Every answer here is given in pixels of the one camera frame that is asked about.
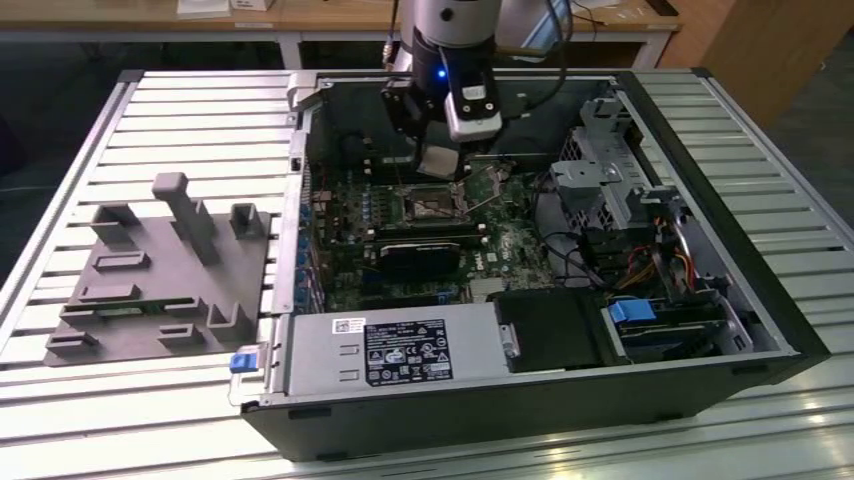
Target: warning label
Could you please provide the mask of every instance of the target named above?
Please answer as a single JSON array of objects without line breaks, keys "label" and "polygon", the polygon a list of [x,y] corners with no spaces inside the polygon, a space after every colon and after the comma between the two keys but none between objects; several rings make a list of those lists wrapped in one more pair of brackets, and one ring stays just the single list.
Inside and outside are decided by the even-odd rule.
[{"label": "warning label", "polygon": [[454,378],[445,320],[365,325],[369,385]]}]

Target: aluminum extrusion table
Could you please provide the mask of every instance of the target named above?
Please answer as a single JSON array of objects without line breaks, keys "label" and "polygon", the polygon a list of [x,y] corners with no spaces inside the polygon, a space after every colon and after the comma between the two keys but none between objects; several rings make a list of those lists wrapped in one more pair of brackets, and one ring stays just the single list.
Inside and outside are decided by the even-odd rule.
[{"label": "aluminum extrusion table", "polygon": [[[166,215],[150,180],[181,170],[211,212],[279,214],[290,175],[289,72],[151,72],[116,85],[0,292],[0,477],[788,478],[854,463],[854,235],[712,79],[640,74],[674,130],[834,353],[696,418],[294,464],[230,404],[229,355],[42,366],[95,234],[96,205]],[[656,163],[656,152],[648,150]],[[658,164],[660,175],[669,175]],[[274,219],[274,231],[281,222]],[[275,275],[271,238],[266,288]],[[270,321],[270,290],[262,321]]]}]

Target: blue plastic tab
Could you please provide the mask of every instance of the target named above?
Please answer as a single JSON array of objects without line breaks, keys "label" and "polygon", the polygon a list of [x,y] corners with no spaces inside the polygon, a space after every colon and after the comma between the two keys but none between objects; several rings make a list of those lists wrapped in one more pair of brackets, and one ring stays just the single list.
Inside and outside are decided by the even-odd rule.
[{"label": "blue plastic tab", "polygon": [[653,304],[649,300],[620,300],[609,307],[614,323],[656,320]]},{"label": "blue plastic tab", "polygon": [[258,372],[258,353],[235,353],[229,364],[231,373]]}]

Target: gray plastic block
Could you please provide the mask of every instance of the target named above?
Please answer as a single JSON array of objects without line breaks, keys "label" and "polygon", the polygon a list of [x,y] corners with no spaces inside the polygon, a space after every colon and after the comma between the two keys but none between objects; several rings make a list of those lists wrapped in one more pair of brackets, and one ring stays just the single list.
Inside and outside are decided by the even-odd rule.
[{"label": "gray plastic block", "polygon": [[209,311],[207,327],[221,342],[233,342],[245,338],[247,333],[254,330],[253,322],[246,316],[241,304],[235,303],[229,313],[229,318],[226,318],[219,308],[213,307]]},{"label": "gray plastic block", "polygon": [[[104,209],[100,220],[115,221],[100,223],[119,224],[130,242],[108,234],[112,243],[92,247],[50,339],[50,366],[219,353],[255,341],[270,214],[245,204],[210,215],[186,198],[182,174],[158,181],[177,216],[137,219],[126,206]],[[213,263],[201,261],[199,238]]]},{"label": "gray plastic block", "polygon": [[265,225],[262,223],[258,209],[251,203],[237,203],[231,206],[231,216],[229,217],[231,230],[239,239],[258,238],[265,234]]},{"label": "gray plastic block", "polygon": [[126,204],[102,205],[95,211],[92,230],[98,238],[111,249],[133,249],[134,240],[127,232],[129,226],[139,225],[139,219]]},{"label": "gray plastic block", "polygon": [[110,302],[119,300],[137,300],[141,296],[139,287],[131,285],[92,285],[83,289],[78,295],[82,302]]},{"label": "gray plastic block", "polygon": [[86,332],[68,331],[62,335],[54,335],[48,340],[48,355],[75,357],[91,354],[98,348],[98,339]]},{"label": "gray plastic block", "polygon": [[193,323],[161,325],[158,340],[167,348],[191,347],[205,342],[202,332]]},{"label": "gray plastic block", "polygon": [[170,206],[175,216],[177,233],[190,241],[199,261],[205,265],[214,265],[221,261],[211,239],[217,229],[205,204],[191,201],[187,196],[187,184],[187,176],[183,173],[159,173],[151,192],[155,198]]},{"label": "gray plastic block", "polygon": [[149,265],[151,265],[151,259],[146,252],[141,251],[102,255],[92,262],[92,268],[99,272],[149,268]]}]

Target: metal bracket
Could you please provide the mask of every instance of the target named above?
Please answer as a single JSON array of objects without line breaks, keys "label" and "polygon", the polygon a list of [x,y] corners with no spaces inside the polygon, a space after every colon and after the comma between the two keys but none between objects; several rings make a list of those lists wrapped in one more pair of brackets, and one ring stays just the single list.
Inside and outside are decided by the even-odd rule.
[{"label": "metal bracket", "polygon": [[289,78],[289,106],[295,112],[302,112],[321,102],[318,93],[318,72],[298,71]]}]

